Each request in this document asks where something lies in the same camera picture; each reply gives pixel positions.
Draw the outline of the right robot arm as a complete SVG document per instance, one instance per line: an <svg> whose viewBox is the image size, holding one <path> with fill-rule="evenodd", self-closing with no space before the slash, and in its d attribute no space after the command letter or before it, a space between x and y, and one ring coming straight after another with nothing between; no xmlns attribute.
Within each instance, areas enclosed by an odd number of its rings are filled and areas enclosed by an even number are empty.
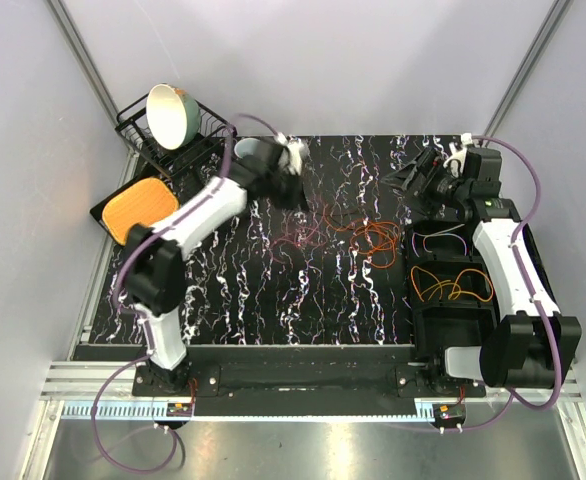
<svg viewBox="0 0 586 480"><path fill-rule="evenodd" d="M463 380L558 390L582 329L562 314L528 229L500 194L502 155L471 141L449 156L420 151L383 183L421 220L407 230L406 272L427 384L449 396Z"/></svg>

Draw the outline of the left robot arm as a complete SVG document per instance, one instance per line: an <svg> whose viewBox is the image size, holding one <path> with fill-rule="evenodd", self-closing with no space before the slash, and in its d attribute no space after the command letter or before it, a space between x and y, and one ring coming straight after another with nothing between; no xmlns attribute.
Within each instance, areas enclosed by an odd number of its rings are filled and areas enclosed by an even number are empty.
<svg viewBox="0 0 586 480"><path fill-rule="evenodd" d="M282 210L307 211L302 170L308 158L300 139L243 139L225 151L220 172L185 205L149 227L136 224L129 230L114 300L120 290L130 296L132 305L125 310L143 328L154 384L166 395L181 394L189 382L179 322L188 287L185 261L252 200L267 198Z"/></svg>

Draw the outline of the light blue cup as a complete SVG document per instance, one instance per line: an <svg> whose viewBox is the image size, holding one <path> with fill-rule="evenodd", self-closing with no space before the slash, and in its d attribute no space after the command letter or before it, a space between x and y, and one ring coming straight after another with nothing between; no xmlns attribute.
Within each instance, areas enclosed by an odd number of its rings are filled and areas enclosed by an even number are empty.
<svg viewBox="0 0 586 480"><path fill-rule="evenodd" d="M265 144L260 138L247 137L235 144L234 154L238 159L261 158L264 154L264 148Z"/></svg>

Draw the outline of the black compartment organizer tray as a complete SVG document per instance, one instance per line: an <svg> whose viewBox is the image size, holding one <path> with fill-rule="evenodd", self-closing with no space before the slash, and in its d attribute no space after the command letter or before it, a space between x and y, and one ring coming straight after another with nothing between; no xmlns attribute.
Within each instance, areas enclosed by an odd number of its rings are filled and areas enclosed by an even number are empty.
<svg viewBox="0 0 586 480"><path fill-rule="evenodd" d="M420 360L487 382L567 367L581 337L561 314L527 229L511 219L422 220L406 234L407 284Z"/></svg>

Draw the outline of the cream and green bowl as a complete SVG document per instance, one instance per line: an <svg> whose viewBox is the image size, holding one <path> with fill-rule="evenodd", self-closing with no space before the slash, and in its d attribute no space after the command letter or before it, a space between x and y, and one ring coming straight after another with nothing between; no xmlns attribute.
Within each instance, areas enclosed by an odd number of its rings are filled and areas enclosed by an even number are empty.
<svg viewBox="0 0 586 480"><path fill-rule="evenodd" d="M201 110L185 90L169 84L155 85L146 99L147 123L157 143L166 150L177 150L199 133Z"/></svg>

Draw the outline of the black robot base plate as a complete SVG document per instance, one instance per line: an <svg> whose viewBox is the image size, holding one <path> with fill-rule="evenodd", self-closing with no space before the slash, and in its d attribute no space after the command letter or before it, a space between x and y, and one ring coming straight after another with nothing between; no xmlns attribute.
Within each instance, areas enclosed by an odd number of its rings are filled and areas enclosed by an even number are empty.
<svg viewBox="0 0 586 480"><path fill-rule="evenodd" d="M417 417L418 399L455 402L485 391L445 376L437 360L418 359L410 345L196 345L171 373L142 363L132 393L174 400L194 394L199 419L355 421Z"/></svg>

